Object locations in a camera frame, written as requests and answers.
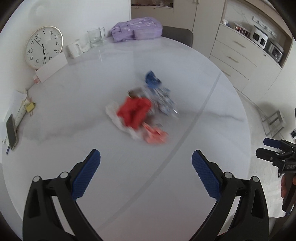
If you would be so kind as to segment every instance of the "red cloth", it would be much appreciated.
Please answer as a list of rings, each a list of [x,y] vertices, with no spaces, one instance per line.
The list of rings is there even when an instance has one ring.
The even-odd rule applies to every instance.
[[[125,103],[117,111],[117,116],[122,117],[125,126],[137,130],[146,118],[152,104],[147,98],[127,97]]]

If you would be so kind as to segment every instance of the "drawer handle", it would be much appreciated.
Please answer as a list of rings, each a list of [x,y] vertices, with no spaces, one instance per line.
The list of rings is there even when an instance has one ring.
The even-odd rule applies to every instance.
[[[234,41],[236,44],[238,44],[239,46],[243,47],[243,48],[246,48],[244,45],[240,44],[239,42],[237,41]]]
[[[222,70],[222,72],[223,72],[224,74],[228,75],[229,77],[231,77],[231,75],[228,74],[228,73],[226,73],[224,70]]]
[[[233,59],[232,57],[230,57],[230,56],[227,56],[227,57],[239,64],[239,62],[237,60]]]

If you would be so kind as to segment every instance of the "cabinet drawer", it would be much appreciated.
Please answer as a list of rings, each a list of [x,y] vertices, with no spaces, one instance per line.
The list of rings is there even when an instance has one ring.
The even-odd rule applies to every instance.
[[[250,39],[223,24],[220,24],[216,40],[234,49],[256,66],[260,65],[260,59],[266,54]]]
[[[245,76],[216,57],[211,55],[210,60],[226,75],[232,85],[239,91],[242,91],[249,83],[249,80]]]
[[[247,79],[251,78],[257,68],[250,60],[219,41],[215,41],[211,55],[234,68]]]

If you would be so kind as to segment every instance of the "smartphone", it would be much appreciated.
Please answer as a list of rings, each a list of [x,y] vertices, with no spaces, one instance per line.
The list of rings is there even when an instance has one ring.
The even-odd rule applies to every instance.
[[[15,129],[15,120],[13,114],[10,115],[6,122],[7,136],[9,141],[10,149],[13,150],[18,143],[17,132]]]

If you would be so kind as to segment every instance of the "yellow sticky note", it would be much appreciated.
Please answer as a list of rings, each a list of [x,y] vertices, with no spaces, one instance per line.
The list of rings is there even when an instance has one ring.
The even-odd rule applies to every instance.
[[[34,108],[35,108],[34,103],[30,103],[30,104],[26,107],[26,110],[27,110],[27,112],[31,112]]]

